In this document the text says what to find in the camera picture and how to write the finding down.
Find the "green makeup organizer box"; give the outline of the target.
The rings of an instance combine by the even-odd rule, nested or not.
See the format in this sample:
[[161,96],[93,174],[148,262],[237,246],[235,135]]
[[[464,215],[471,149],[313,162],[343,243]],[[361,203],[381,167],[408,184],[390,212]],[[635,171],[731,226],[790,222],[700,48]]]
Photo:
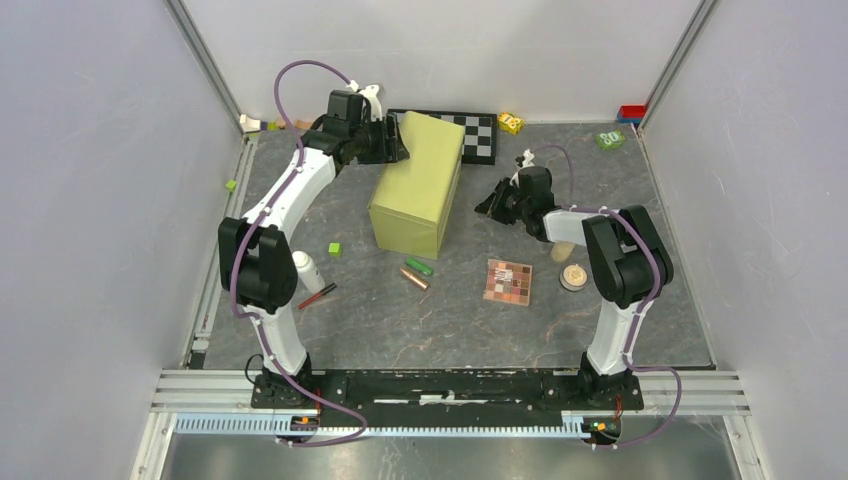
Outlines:
[[457,190],[464,128],[408,111],[400,134],[410,157],[385,167],[368,204],[376,243],[436,260]]

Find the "copper lipstick tube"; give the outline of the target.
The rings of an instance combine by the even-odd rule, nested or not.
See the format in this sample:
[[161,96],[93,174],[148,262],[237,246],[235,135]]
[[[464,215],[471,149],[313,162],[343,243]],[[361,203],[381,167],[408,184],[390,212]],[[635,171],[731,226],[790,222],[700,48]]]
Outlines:
[[429,283],[426,280],[424,280],[421,276],[419,276],[417,273],[415,273],[413,270],[406,268],[406,267],[401,267],[399,269],[399,272],[407,281],[411,282],[417,288],[419,288],[423,291],[427,291],[429,289],[429,287],[430,287]]

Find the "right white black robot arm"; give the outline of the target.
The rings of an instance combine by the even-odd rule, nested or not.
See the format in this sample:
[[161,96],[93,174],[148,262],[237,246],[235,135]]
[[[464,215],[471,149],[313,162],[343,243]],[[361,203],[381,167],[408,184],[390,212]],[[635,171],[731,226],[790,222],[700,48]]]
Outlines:
[[505,225],[522,222],[539,241],[586,248],[590,277],[603,300],[593,340],[581,357],[577,392],[591,408],[606,406],[629,388],[635,339],[674,275],[648,210],[558,205],[550,171],[530,166],[502,178],[475,211]]

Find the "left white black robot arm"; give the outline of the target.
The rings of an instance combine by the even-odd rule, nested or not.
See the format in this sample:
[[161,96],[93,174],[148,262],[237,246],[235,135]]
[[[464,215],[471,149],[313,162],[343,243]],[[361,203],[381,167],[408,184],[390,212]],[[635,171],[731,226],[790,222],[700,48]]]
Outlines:
[[334,90],[315,127],[296,136],[296,148],[271,190],[246,214],[218,227],[223,288],[233,312],[253,325],[261,345],[258,381],[276,385],[290,407],[306,405],[314,381],[309,356],[294,324],[291,301],[299,282],[289,245],[318,194],[351,162],[393,164],[410,154],[399,122],[381,105],[377,84]]

